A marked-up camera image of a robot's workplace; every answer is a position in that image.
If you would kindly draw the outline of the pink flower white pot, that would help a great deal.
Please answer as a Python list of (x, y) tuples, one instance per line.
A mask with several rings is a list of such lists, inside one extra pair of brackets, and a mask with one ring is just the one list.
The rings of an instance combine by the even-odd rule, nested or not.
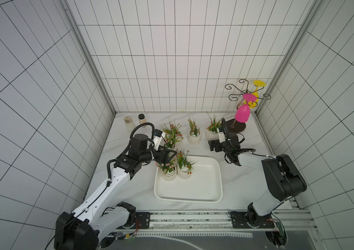
[(156, 163), (156, 166), (161, 171), (161, 178), (165, 181), (173, 181), (176, 178), (177, 165), (174, 159), (167, 164)]

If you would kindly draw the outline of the red flower white pot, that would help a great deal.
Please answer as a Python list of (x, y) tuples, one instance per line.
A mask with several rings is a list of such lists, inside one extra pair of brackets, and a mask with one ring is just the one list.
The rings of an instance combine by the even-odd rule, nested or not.
[(190, 178), (190, 176), (192, 175), (193, 165), (196, 164), (196, 162), (193, 160), (189, 160), (188, 154), (186, 154), (184, 151), (178, 151), (178, 154), (176, 156), (176, 162), (178, 176), (184, 180)]

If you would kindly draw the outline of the white rectangular storage tray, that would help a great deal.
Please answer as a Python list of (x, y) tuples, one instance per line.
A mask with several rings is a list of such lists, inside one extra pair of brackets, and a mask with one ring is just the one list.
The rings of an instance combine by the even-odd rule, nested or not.
[(218, 203), (223, 197), (220, 165), (212, 157), (189, 156), (193, 161), (191, 174), (176, 172), (165, 176), (157, 169), (154, 194), (164, 201), (187, 203)]

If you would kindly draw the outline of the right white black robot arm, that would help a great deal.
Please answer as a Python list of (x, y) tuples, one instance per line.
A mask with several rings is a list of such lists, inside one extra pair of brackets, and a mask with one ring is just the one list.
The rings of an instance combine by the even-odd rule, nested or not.
[(276, 208), (307, 190), (306, 181), (288, 155), (259, 155), (255, 149), (242, 148), (242, 141), (237, 133), (229, 130), (224, 118), (218, 135), (217, 140), (209, 142), (210, 150), (223, 152), (228, 164), (261, 170), (268, 188), (259, 199), (248, 205), (243, 219), (237, 218), (237, 222), (246, 223), (250, 228), (260, 228), (271, 219)]

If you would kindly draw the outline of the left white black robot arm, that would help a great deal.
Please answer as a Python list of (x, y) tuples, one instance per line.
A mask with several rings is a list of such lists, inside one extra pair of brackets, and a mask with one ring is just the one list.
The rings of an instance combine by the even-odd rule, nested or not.
[(107, 209), (142, 166), (152, 161), (163, 167), (170, 165), (177, 152), (161, 145), (164, 138), (165, 132), (149, 122), (133, 129), (127, 147), (107, 162), (103, 183), (74, 211), (58, 217), (55, 235), (50, 240), (55, 250), (95, 250), (117, 228), (134, 226), (135, 206), (120, 202), (111, 211)]

